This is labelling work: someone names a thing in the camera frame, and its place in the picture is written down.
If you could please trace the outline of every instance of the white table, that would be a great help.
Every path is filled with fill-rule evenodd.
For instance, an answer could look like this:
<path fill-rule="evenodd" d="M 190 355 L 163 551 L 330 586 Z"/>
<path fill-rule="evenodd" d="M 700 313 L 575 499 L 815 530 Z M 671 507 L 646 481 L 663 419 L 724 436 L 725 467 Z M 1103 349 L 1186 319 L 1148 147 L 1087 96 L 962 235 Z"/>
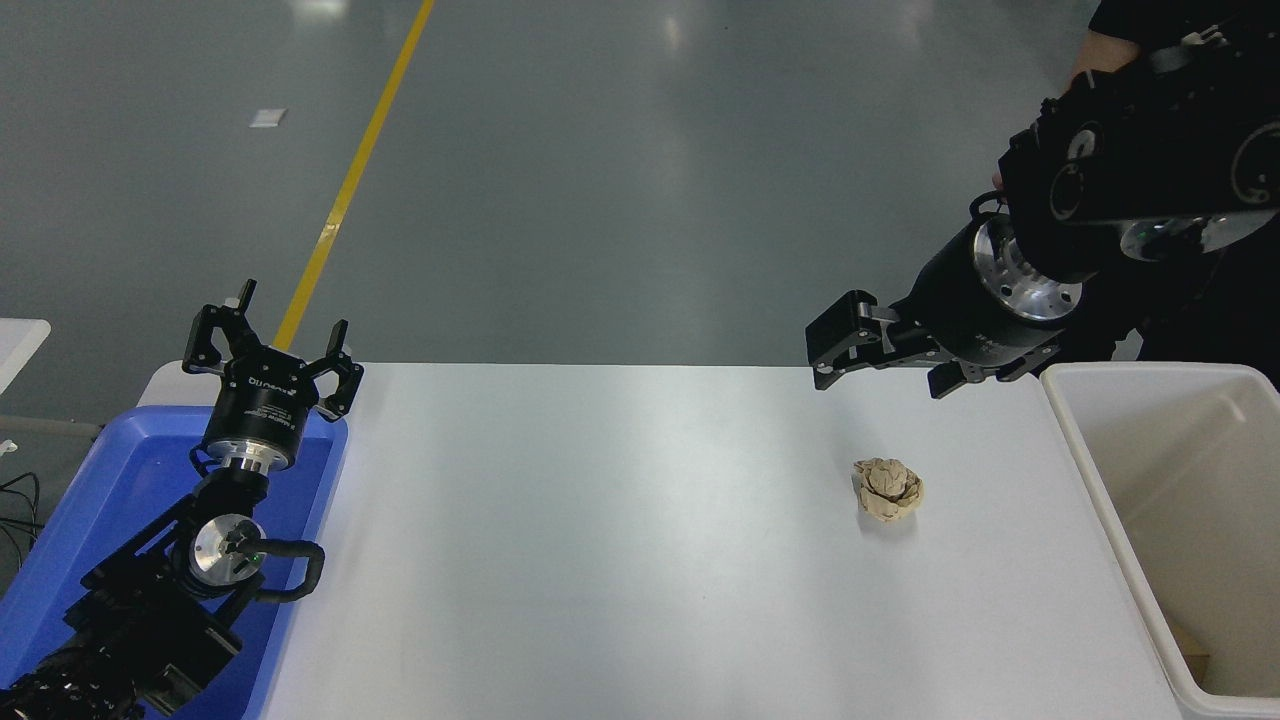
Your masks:
<path fill-rule="evenodd" d="M 370 364 L 349 423 L 270 720 L 1180 716 L 1034 379 Z"/>
<path fill-rule="evenodd" d="M 47 320 L 0 318 L 0 392 L 9 387 L 46 337 Z"/>

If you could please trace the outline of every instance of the gray floor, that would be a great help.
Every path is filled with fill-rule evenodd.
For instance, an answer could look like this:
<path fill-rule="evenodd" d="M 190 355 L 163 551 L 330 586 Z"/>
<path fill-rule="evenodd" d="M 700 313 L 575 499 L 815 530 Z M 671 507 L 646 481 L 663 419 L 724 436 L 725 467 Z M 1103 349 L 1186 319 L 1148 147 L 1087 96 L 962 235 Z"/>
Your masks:
<path fill-rule="evenodd" d="M 960 228 L 1094 5 L 439 0 L 293 350 L 801 365 Z M 416 9 L 0 5 L 0 316 L 54 327 L 0 413 L 106 421 L 246 277 L 271 337 Z M 15 439 L 47 515 L 86 446 Z"/>

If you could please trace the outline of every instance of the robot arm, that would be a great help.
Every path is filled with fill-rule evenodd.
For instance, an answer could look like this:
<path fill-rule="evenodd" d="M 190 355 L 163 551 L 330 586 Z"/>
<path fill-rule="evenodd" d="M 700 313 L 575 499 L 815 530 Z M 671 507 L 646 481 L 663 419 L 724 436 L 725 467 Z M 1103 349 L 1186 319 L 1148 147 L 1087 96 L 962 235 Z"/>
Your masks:
<path fill-rule="evenodd" d="M 253 507 L 266 497 L 268 474 L 297 459 L 307 413 L 346 415 L 364 369 L 342 351 L 344 320 L 311 364 L 262 345 L 244 319 L 253 287 L 248 281 L 236 302 L 206 305 L 192 323 L 183 369 L 221 377 L 191 454 L 204 479 L 84 575 L 87 592 L 64 618 L 73 637 L 0 691 L 0 719 L 136 720 L 143 701 L 172 715 L 239 652 L 232 625 L 250 602 L 293 602 L 320 582 L 324 550 L 266 538 Z M 230 348 L 225 361 L 212 343 L 218 329 Z M 315 378 L 328 372 L 339 384 L 321 400 Z M 262 588 L 266 555 L 305 557 L 305 579 Z M 202 605 L 219 597 L 214 610 Z"/>
<path fill-rule="evenodd" d="M 1240 240 L 1280 209 L 1280 9 L 1254 4 L 1046 100 L 1000 159 L 1005 188 L 879 306 L 852 291 L 805 329 L 818 389 L 861 368 L 932 366 L 942 397 L 1057 352 L 1088 281 Z M 984 211 L 991 200 L 1009 211 Z"/>

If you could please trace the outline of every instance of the crumpled paper ball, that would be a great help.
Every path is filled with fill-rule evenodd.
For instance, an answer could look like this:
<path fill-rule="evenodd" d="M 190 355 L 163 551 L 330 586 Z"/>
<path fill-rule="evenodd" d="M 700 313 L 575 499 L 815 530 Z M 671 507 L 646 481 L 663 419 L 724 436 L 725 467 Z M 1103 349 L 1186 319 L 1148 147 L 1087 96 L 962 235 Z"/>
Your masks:
<path fill-rule="evenodd" d="M 924 500 L 924 480 L 901 460 L 872 457 L 854 462 L 858 503 L 882 523 L 901 520 Z"/>

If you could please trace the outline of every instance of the white plastic bin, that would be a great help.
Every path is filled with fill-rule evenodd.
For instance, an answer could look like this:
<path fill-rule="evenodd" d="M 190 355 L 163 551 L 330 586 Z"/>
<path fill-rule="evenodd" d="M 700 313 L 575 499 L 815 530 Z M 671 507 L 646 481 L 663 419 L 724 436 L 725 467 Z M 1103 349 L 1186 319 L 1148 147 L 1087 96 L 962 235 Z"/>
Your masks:
<path fill-rule="evenodd" d="M 1236 365 L 1041 379 L 1184 708 L 1280 717 L 1280 395 Z M 1161 607 L 1208 651 L 1203 689 Z"/>

